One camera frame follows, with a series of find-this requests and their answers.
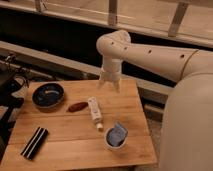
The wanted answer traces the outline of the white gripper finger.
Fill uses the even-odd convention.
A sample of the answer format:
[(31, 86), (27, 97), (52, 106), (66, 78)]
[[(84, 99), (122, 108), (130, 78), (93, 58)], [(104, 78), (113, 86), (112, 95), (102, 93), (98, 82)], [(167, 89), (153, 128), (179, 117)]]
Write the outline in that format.
[(105, 81), (104, 80), (99, 80), (98, 82), (98, 89), (101, 89), (104, 85)]
[(114, 82), (114, 87), (115, 87), (117, 92), (120, 92), (120, 81)]

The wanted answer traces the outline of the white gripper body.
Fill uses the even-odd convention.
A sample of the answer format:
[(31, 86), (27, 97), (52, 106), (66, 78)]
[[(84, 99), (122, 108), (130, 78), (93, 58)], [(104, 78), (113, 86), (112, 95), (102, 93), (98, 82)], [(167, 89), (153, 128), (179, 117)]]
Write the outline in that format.
[(120, 59), (112, 59), (104, 57), (100, 73), (102, 82), (118, 82), (121, 78), (122, 61)]

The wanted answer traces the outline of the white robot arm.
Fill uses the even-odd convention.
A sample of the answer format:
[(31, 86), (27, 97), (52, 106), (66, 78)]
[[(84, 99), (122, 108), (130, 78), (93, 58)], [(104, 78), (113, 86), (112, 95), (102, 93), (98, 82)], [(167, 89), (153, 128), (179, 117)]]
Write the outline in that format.
[(176, 83), (163, 115), (159, 171), (213, 171), (213, 52), (135, 44), (125, 30), (97, 39), (100, 81), (120, 82), (126, 61)]

